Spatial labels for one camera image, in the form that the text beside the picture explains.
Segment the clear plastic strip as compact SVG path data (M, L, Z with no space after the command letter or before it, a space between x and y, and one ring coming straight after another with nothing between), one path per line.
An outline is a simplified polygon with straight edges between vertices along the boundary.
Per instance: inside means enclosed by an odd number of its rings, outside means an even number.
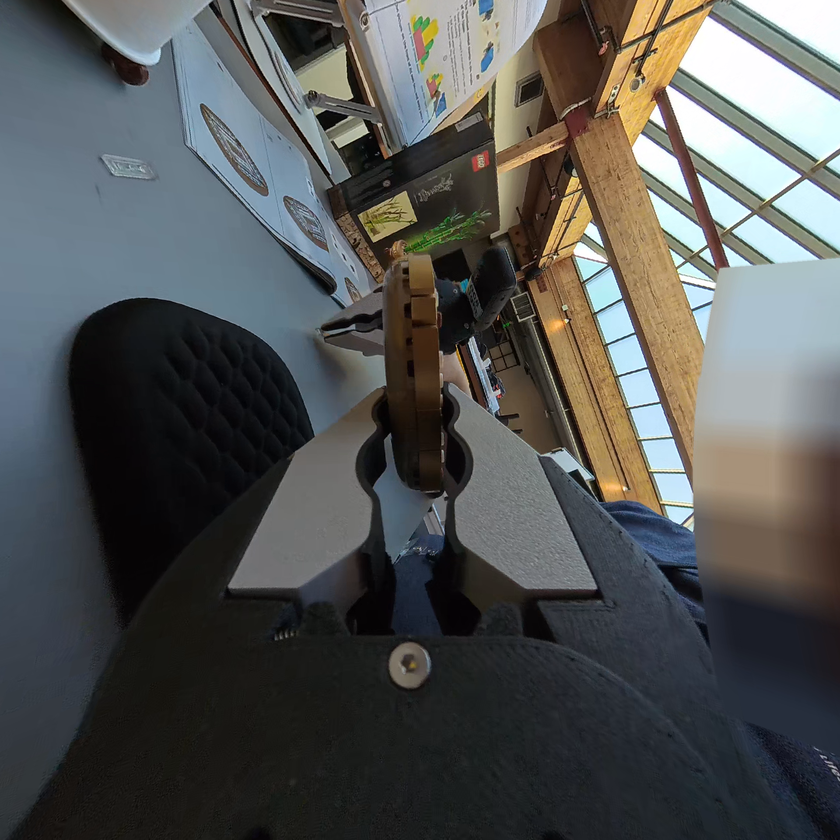
M102 154L100 161L115 177L140 181L154 181L158 177L153 166L146 161L116 154Z

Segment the reddish brown round lego piece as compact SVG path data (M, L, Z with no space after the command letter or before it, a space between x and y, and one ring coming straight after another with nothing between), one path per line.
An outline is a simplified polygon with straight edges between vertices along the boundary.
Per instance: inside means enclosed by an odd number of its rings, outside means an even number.
M101 44L100 51L101 57L124 84L132 87L141 87L150 80L150 72L146 65L142 65L124 56L105 42Z

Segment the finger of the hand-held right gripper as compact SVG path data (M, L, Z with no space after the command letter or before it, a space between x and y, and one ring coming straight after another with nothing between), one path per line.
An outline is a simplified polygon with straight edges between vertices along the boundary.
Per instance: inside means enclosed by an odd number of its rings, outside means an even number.
M340 331L322 332L325 343L345 350L362 353L365 357L385 355L383 331Z
M371 293L350 306L341 309L320 326L323 334L341 331L368 333L382 330L383 325L382 293Z

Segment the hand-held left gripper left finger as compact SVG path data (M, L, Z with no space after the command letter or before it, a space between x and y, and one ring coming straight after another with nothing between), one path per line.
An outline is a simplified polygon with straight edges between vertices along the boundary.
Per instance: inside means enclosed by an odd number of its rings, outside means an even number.
M375 484L386 470L385 388L291 457L227 584L231 599L328 603L357 632L391 632L394 572Z

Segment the person's dark blue shirt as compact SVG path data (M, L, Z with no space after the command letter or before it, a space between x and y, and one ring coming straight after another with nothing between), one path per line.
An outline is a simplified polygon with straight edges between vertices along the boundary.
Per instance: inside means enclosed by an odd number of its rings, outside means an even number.
M693 532L636 501L602 506L656 563L708 641ZM838 839L838 756L745 721L742 729L776 801L801 837Z

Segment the black lego set box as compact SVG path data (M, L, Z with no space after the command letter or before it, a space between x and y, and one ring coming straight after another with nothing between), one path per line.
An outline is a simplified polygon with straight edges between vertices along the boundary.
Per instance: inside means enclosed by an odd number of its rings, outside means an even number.
M499 228L495 137L475 112L329 190L336 225L376 282L392 247L437 259Z

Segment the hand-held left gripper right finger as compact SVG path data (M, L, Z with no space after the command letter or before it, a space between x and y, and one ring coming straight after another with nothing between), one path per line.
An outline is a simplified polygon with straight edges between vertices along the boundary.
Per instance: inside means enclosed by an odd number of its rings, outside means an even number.
M539 454L444 385L441 628L473 631L498 604L528 631L550 609L601 609L601 592Z

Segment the black quilted cushion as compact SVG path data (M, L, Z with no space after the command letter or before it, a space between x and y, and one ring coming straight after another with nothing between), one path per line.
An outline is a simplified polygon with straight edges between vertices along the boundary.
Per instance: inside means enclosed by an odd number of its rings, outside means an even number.
M194 538L314 436L279 354L252 332L154 298L79 327L69 393L119 618Z

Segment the round tan lego base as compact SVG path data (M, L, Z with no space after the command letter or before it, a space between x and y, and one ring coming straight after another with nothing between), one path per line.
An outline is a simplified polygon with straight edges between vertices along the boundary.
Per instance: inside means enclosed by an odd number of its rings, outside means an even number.
M388 269L383 285L385 397L395 469L412 490L443 490L443 376L434 267L410 254Z

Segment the lego instruction booklet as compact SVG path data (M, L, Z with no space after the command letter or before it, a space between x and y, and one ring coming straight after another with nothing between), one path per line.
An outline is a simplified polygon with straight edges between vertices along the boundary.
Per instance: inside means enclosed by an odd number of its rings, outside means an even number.
M195 23L171 47L185 145L341 307L368 295L368 272L302 153L247 98Z

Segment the printed instruction sheet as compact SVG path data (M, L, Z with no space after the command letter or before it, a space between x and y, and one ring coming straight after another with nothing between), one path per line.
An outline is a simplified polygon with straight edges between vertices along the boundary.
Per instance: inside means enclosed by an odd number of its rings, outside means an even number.
M432 134L533 35L545 1L364 2L362 36L396 149Z

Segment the white paper cup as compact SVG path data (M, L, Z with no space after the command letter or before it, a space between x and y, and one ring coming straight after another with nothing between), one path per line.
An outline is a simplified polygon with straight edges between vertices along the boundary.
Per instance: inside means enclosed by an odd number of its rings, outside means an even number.
M210 1L64 1L107 45L133 62L157 64L162 47Z

